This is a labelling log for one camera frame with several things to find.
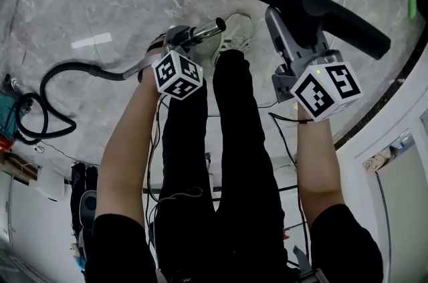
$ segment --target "fiducial marker cube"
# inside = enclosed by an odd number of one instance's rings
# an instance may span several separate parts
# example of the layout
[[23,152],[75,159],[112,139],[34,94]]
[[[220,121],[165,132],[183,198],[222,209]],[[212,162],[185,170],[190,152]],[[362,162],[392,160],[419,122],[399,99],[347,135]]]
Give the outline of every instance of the fiducial marker cube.
[[291,93],[315,121],[342,112],[363,95],[348,62],[308,66]]
[[152,64],[160,93],[183,100],[203,84],[203,68],[176,51]]

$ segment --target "floor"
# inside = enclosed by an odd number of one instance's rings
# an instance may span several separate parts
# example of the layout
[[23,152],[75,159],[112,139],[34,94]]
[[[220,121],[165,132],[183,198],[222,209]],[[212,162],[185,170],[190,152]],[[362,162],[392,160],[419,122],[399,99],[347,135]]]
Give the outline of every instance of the floor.
[[[333,0],[342,4],[344,0]],[[274,53],[263,21],[266,5],[255,0],[0,0],[0,72],[19,79],[26,92],[38,91],[46,71],[54,64],[79,59],[102,63],[105,68],[123,71],[144,55],[147,45],[170,25],[198,25],[214,17],[227,17],[240,11],[249,14],[256,30],[252,48],[247,53],[253,74],[255,98],[260,106],[275,101],[270,76],[280,59]],[[360,79],[364,97],[332,119],[336,139],[348,131],[386,90],[415,47],[423,22],[420,17],[409,21],[407,0],[346,0],[346,7],[371,22],[392,39],[390,52],[374,61],[337,39],[334,47],[341,50]],[[74,48],[82,39],[109,33],[112,41]],[[209,82],[209,112],[217,113],[212,92],[213,69],[209,58],[200,56]],[[136,78],[125,82],[107,82],[85,74],[65,73],[48,87],[49,99],[56,108],[78,123],[76,132],[47,143],[67,156],[99,164],[104,147],[132,91]],[[296,117],[292,102],[271,108],[283,116]],[[295,183],[295,174],[286,156],[269,110],[260,110],[266,133],[266,148],[272,158],[279,185]],[[161,122],[166,110],[161,109]],[[38,107],[26,118],[32,129],[41,128]],[[65,125],[51,118],[49,129]],[[292,152],[296,150],[296,126],[282,124]],[[42,145],[43,154],[16,144],[15,150],[30,163],[49,166],[69,175],[72,162],[55,149]],[[210,118],[207,125],[206,150],[212,155],[215,185],[221,184],[221,131],[219,119]],[[162,180],[161,150],[156,152],[152,182]]]

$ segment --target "vacuum hose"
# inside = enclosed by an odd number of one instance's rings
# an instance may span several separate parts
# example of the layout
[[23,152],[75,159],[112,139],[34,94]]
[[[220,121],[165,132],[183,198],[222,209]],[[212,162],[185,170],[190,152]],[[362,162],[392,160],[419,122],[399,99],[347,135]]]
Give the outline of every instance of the vacuum hose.
[[[101,69],[98,66],[95,66],[93,64],[86,64],[86,63],[79,63],[79,62],[68,62],[60,64],[54,68],[52,68],[50,71],[47,72],[47,74],[43,77],[40,84],[40,95],[37,95],[36,93],[29,93],[23,95],[17,102],[15,107],[15,119],[18,126],[19,131],[29,138],[32,138],[33,140],[27,140],[20,134],[17,134],[17,139],[23,142],[27,145],[35,145],[37,144],[41,139],[52,139],[52,138],[59,138],[61,136],[65,136],[67,134],[72,133],[76,127],[77,124],[67,116],[61,114],[58,112],[52,105],[49,103],[49,101],[46,98],[46,85],[47,83],[57,74],[60,72],[65,72],[69,70],[74,71],[80,71],[80,72],[87,72],[92,76],[100,77],[105,80],[109,81],[124,81],[125,78],[123,74],[115,74],[112,72],[107,72],[103,69]],[[43,112],[43,128],[40,133],[30,131],[26,129],[21,122],[21,107],[28,101],[28,100],[35,100],[41,107],[41,111]],[[68,124],[70,127],[67,127],[63,130],[55,131],[47,133],[47,126],[49,124],[49,116],[48,112],[54,115],[56,118],[60,119],[61,121]]]

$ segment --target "forearm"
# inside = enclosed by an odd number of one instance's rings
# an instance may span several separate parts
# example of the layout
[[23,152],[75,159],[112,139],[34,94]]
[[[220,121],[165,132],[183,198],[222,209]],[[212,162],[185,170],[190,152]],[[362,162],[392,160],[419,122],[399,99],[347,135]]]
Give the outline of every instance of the forearm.
[[[298,117],[310,118],[301,106]],[[300,197],[312,223],[330,205],[344,203],[329,120],[298,125],[297,162]]]
[[144,84],[151,71],[144,71],[143,81],[135,90],[122,118],[111,136],[98,180],[97,215],[126,215],[143,223],[141,194],[148,160],[150,138],[159,93]]

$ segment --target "white sneaker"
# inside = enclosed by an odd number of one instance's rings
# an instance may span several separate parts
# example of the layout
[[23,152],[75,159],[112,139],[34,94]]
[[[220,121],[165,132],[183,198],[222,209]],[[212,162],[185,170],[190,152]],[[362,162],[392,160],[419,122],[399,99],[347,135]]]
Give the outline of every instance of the white sneaker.
[[215,66],[220,55],[227,50],[246,52],[249,41],[253,37],[251,17],[241,13],[232,14],[226,20],[226,31],[221,34],[217,51],[211,57],[211,65]]

